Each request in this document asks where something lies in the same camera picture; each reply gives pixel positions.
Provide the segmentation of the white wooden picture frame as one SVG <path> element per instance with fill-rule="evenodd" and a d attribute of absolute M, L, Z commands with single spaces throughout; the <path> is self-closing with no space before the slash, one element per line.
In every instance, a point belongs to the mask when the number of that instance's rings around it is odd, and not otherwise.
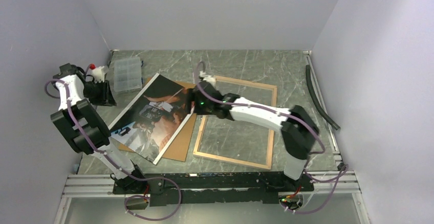
<path fill-rule="evenodd" d="M 215 76 L 216 89 L 262 105 L 276 106 L 277 86 Z M 272 168 L 275 131 L 251 122 L 203 116 L 193 155 L 257 169 Z"/>

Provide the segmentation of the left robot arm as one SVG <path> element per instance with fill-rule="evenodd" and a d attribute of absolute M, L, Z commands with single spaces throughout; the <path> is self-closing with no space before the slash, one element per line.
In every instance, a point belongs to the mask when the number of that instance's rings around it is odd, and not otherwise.
<path fill-rule="evenodd" d="M 110 142 L 107 124 L 96 111 L 97 106 L 115 106 L 107 67 L 92 64 L 86 70 L 74 64 L 60 66 L 46 86 L 58 90 L 60 105 L 51 114 L 54 126 L 76 153 L 90 155 L 112 171 L 112 179 L 123 190 L 140 193 L 146 188 L 146 178 L 140 168 Z"/>

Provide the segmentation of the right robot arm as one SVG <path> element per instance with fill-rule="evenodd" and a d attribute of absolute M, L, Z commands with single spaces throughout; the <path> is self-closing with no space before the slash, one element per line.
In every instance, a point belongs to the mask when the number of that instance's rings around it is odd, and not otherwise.
<path fill-rule="evenodd" d="M 222 95 L 207 81 L 187 90 L 186 104 L 191 113 L 249 122 L 279 132 L 286 149 L 282 186 L 289 191 L 300 186 L 312 148 L 319 141 L 319 129 L 303 107 L 276 108 L 232 93 Z"/>

